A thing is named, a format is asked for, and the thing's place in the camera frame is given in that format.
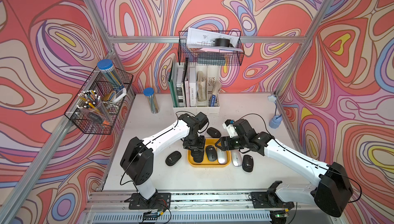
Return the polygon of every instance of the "tape roll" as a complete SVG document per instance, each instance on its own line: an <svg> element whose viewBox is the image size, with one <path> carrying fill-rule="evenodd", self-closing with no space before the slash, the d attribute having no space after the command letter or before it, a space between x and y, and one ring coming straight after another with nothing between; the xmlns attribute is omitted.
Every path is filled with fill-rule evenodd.
<svg viewBox="0 0 394 224"><path fill-rule="evenodd" d="M230 45L230 40L225 39L225 38L217 38L215 39L215 46L220 46L220 47L229 47Z"/></svg>

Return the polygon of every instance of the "colorful swirl pattern backdrop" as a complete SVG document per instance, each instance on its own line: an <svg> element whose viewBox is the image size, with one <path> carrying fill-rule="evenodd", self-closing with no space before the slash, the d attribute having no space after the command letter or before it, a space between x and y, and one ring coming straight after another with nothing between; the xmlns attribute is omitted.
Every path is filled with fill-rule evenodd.
<svg viewBox="0 0 394 224"><path fill-rule="evenodd" d="M394 0L335 0L280 96L307 155L360 183L350 223L394 223L393 38Z"/></svg>
<svg viewBox="0 0 394 224"><path fill-rule="evenodd" d="M110 35L178 36L194 27L245 36L303 36L323 0L95 0ZM133 88L169 92L177 44L116 44ZM221 70L224 92L270 92L298 44L245 44L241 67Z"/></svg>
<svg viewBox="0 0 394 224"><path fill-rule="evenodd" d="M177 36L188 27L303 36L322 0L95 0L111 35ZM338 161L365 189L353 223L393 220L394 0L336 0L281 96L305 151ZM224 92L275 89L297 44L245 44L223 67ZM176 44L118 44L133 88L168 92ZM106 55L82 0L0 0L0 204ZM98 187L130 99L110 136L72 128L14 223L78 221Z"/></svg>

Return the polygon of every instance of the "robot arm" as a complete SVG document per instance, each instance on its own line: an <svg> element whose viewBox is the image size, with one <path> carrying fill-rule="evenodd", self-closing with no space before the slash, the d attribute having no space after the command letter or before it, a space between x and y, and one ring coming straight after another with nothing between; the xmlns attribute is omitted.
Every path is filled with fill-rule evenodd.
<svg viewBox="0 0 394 224"><path fill-rule="evenodd" d="M353 189L342 165L312 159L285 144L272 135L257 134L245 119L227 120L223 127L230 136L221 137L215 144L221 150L248 148L263 156L273 158L305 177L309 185L284 185L277 181L276 196L283 202L316 204L333 217L340 217Z"/></svg>
<svg viewBox="0 0 394 224"><path fill-rule="evenodd" d="M196 116L180 115L179 119L169 127L150 137L130 140L121 159L121 167L130 176L138 192L145 199L150 199L156 192L150 176L153 172L153 157L162 150L184 138L183 148L204 153L205 138L198 131L208 123L203 113Z"/></svg>

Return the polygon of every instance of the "book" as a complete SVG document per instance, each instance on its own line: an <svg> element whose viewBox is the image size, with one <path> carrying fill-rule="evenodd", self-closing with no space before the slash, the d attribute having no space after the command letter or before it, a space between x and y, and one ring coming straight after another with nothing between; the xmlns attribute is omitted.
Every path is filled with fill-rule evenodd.
<svg viewBox="0 0 394 224"><path fill-rule="evenodd" d="M195 107L197 104L197 88L196 88L196 67L190 66L189 68L189 99L190 107Z"/></svg>
<svg viewBox="0 0 394 224"><path fill-rule="evenodd" d="M189 96L189 69L187 68L186 75L185 75L185 101L186 107L190 107L190 96Z"/></svg>
<svg viewBox="0 0 394 224"><path fill-rule="evenodd" d="M178 98L176 97L176 89L174 88L174 80L176 80L177 72L178 72L177 62L175 59L173 59L170 75L168 76L168 86L170 89L171 99L173 101L174 108L178 107Z"/></svg>
<svg viewBox="0 0 394 224"><path fill-rule="evenodd" d="M184 102L184 107L187 107L187 102L186 102L186 91L185 91L185 77L186 73L188 71L188 63L189 63L189 58L186 57L185 59L185 65L183 66L183 73L182 73L182 96L183 96L183 102Z"/></svg>
<svg viewBox="0 0 394 224"><path fill-rule="evenodd" d="M184 99L183 99L183 94L182 94L182 73L183 73L183 67L179 66L178 68L178 74L176 77L176 98L178 99L178 107L184 107Z"/></svg>

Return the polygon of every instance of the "black wire basket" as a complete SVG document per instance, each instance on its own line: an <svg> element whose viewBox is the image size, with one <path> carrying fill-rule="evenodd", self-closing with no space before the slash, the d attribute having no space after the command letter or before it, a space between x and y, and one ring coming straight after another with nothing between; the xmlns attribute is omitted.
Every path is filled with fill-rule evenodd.
<svg viewBox="0 0 394 224"><path fill-rule="evenodd" d="M187 36L187 31L179 32L179 46L178 46L178 62L184 64L186 58L188 58L189 65L241 65L244 59L244 46L241 43L241 31L230 30L230 31L212 31L227 35L236 34L238 42L234 48L241 49L242 51L228 52L226 50L220 50L219 52L201 52L198 48L189 49L187 47L187 39L181 38ZM214 44L201 43L201 48L204 46L214 46Z"/></svg>
<svg viewBox="0 0 394 224"><path fill-rule="evenodd" d="M95 71L99 71L97 69L97 67L95 68L95 70L90 74L89 78L87 78L86 82L91 78L92 74ZM126 93L129 93L130 87L131 87L131 83L133 81L133 75L127 73L124 70L121 69L116 69L116 71L118 72L121 80L123 81L123 84L127 90ZM91 86L89 88L85 87L86 86L86 82L84 83L84 85L81 87L81 89L79 90L78 93L80 93L82 91L82 89L84 88L84 90L95 90L96 92L98 92L97 95L100 95L102 97L104 97L106 94L110 93L111 91L113 91L113 87L111 85L111 83L106 79L106 77L100 72L96 79L93 81L93 83L91 84ZM75 96L72 100L72 102L70 103L69 107L67 108L67 110L69 110L70 106L74 103L75 99L78 98L77 96ZM108 110L108 113L111 116L111 121L110 124L106 125L103 123L98 123L95 121L92 121L90 119L87 119L82 112L79 112L78 108L75 108L74 112L72 113L71 116L67 115L67 112L64 113L64 115L71 120L72 123L74 123L74 125L76 127L78 127L82 133L85 134L105 134L105 135L110 135L112 132L112 128L117 120L117 117L119 115L119 112L121 110L121 106L123 104L125 100L125 97L122 98L120 101L118 101L115 104L111 104L109 102L104 102L105 107Z"/></svg>

